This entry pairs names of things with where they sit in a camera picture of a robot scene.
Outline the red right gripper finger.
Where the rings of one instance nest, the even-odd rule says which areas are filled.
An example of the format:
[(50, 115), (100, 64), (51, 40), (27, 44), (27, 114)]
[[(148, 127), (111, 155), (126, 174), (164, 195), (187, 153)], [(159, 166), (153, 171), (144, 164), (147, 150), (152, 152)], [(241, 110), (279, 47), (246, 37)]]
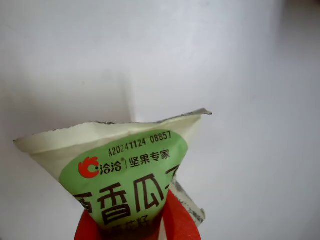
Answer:
[(171, 190), (168, 192), (164, 206), (159, 239), (201, 240), (201, 235), (194, 220)]

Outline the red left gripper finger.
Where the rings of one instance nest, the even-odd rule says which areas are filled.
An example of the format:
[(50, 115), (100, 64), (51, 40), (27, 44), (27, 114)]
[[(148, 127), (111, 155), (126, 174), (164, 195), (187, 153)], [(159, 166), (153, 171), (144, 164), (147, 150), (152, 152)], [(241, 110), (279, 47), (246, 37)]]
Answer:
[(83, 211), (78, 223), (74, 240), (102, 240), (99, 225), (92, 219), (87, 210)]

